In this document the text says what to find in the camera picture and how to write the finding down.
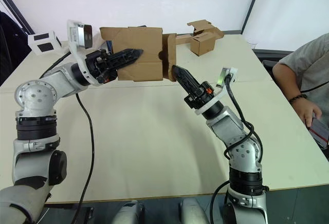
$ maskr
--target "small cardboard box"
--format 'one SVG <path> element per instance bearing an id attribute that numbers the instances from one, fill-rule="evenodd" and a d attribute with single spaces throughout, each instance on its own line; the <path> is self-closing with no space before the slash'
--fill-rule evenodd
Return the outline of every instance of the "small cardboard box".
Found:
<path id="1" fill-rule="evenodd" d="M 211 32 L 203 32 L 191 39 L 191 51 L 197 56 L 205 54 L 215 47 L 216 36 Z"/>
<path id="2" fill-rule="evenodd" d="M 173 51 L 173 46 L 176 47 L 176 34 L 164 35 L 163 39 L 162 28 L 151 27 L 101 27 L 100 31 L 104 40 L 112 42 L 113 53 L 126 48 L 143 49 L 143 54 L 135 63 L 118 70 L 118 80 L 163 80 L 163 68 L 165 67 L 167 69 L 165 77 L 170 76 L 169 79 L 174 81 L 168 71 L 169 66 L 176 64 L 176 48 Z M 162 53 L 163 44 L 166 45 L 167 53 Z"/>
<path id="3" fill-rule="evenodd" d="M 176 37 L 176 45 L 190 43 L 192 36 L 190 34 L 178 35 Z"/>
<path id="4" fill-rule="evenodd" d="M 207 20 L 193 21 L 193 22 L 187 23 L 187 25 L 188 26 L 192 25 L 194 27 L 193 35 L 198 35 L 203 32 L 211 32 L 211 33 L 215 34 L 216 39 L 220 39 L 220 38 L 224 37 L 224 33 L 221 30 L 219 30 L 217 27 L 214 27 Z"/>

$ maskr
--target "cardboard lid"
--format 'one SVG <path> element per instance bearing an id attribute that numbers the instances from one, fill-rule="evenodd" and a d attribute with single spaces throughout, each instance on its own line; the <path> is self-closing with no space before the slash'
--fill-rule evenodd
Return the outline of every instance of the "cardboard lid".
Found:
<path id="1" fill-rule="evenodd" d="M 187 23 L 188 26 L 194 27 L 194 32 L 199 32 L 205 29 L 211 29 L 214 28 L 214 26 L 207 20 L 198 20 Z"/>
<path id="2" fill-rule="evenodd" d="M 204 42 L 208 39 L 216 38 L 216 35 L 211 32 L 203 32 L 199 35 L 195 35 L 192 39 L 197 40 L 198 42 Z"/>

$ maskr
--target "black cylindrical joint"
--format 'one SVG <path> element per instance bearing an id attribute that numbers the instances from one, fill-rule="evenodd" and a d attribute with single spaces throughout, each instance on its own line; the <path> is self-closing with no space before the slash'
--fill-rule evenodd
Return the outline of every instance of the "black cylindrical joint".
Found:
<path id="1" fill-rule="evenodd" d="M 262 173 L 244 173 L 230 167 L 230 186 L 239 193 L 258 196 L 263 192 Z"/>
<path id="2" fill-rule="evenodd" d="M 80 71 L 78 63 L 72 65 L 71 71 L 73 73 L 74 79 L 77 80 L 79 84 L 83 86 L 88 86 L 90 84 Z"/>
<path id="3" fill-rule="evenodd" d="M 207 119 L 211 120 L 215 118 L 224 108 L 223 104 L 218 101 L 214 105 L 212 105 L 208 110 L 206 110 L 202 115 Z"/>
<path id="4" fill-rule="evenodd" d="M 35 140 L 55 136 L 56 115 L 16 118 L 18 140 Z"/>

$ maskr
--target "person's hand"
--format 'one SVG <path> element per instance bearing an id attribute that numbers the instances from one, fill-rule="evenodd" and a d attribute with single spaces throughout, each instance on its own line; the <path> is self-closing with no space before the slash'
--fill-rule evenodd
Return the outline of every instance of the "person's hand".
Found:
<path id="1" fill-rule="evenodd" d="M 298 114 L 299 118 L 307 127 L 312 126 L 313 113 L 315 113 L 315 117 L 317 119 L 320 119 L 322 115 L 321 109 L 315 103 L 305 98 L 298 98 L 294 100 L 292 106 Z"/>

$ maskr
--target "gray t-shirt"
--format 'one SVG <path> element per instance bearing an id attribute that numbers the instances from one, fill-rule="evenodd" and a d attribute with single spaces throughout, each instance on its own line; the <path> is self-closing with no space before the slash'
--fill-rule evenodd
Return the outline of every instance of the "gray t-shirt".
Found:
<path id="1" fill-rule="evenodd" d="M 295 72 L 301 91 L 329 81 L 329 33 L 306 43 L 279 62 Z M 320 121 L 329 126 L 329 83 L 305 94 L 321 109 Z"/>

